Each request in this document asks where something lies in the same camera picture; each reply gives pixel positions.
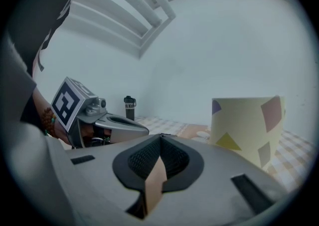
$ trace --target purple shape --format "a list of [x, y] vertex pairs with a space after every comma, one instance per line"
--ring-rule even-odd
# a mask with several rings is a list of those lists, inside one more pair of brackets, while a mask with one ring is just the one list
[[270, 99], [261, 106], [261, 109], [264, 114], [266, 131], [268, 133], [281, 121], [282, 114], [280, 97], [275, 96], [274, 98]]
[[215, 114], [216, 112], [219, 112], [220, 110], [221, 110], [220, 104], [216, 100], [213, 100], [212, 115]]

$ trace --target black sleeve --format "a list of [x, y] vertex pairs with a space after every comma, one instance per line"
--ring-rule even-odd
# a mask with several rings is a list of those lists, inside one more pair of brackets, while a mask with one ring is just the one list
[[[41, 46], [47, 47], [55, 30], [68, 15], [69, 4], [70, 0], [21, 0], [12, 14], [7, 28], [31, 76], [33, 61], [39, 49]], [[42, 129], [32, 98], [28, 101], [21, 120]]]

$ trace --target person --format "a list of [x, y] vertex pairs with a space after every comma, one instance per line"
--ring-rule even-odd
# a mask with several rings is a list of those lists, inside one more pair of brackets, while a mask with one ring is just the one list
[[[38, 63], [43, 70], [39, 61], [40, 54], [48, 47], [55, 31], [67, 18], [70, 5], [71, 0], [21, 0], [12, 14], [7, 25], [8, 34], [31, 76]], [[69, 144], [64, 128], [55, 120], [49, 102], [37, 88], [24, 109], [21, 121], [35, 125], [43, 133]], [[83, 125], [81, 134], [84, 140], [90, 140], [94, 135], [93, 126]], [[110, 131], [105, 130], [104, 134], [110, 135]]]

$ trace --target yellow triangle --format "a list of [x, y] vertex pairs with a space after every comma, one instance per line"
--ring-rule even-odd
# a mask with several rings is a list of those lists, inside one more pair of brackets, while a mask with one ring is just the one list
[[223, 135], [216, 144], [229, 150], [241, 151], [240, 147], [235, 143], [228, 133]]

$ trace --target person's hand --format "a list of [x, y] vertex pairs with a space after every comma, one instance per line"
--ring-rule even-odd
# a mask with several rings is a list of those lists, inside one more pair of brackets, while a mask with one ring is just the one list
[[[69, 143], [68, 137], [66, 135], [65, 129], [63, 128], [63, 126], [61, 125], [61, 123], [59, 121], [55, 121], [54, 122], [54, 132], [55, 135], [61, 139], [64, 143], [71, 145]], [[91, 140], [94, 137], [94, 130], [93, 130], [93, 126], [91, 124], [81, 124], [81, 135], [83, 140]], [[104, 129], [104, 135], [106, 136], [110, 136], [111, 135], [111, 131], [108, 129]]]

